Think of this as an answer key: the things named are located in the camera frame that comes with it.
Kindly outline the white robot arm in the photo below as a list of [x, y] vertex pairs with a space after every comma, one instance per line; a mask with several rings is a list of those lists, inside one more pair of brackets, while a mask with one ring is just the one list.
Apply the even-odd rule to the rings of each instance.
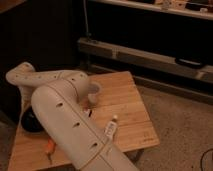
[[37, 72], [23, 62], [6, 80], [31, 102], [36, 118], [79, 171], [139, 171], [79, 105], [92, 82], [78, 70]]

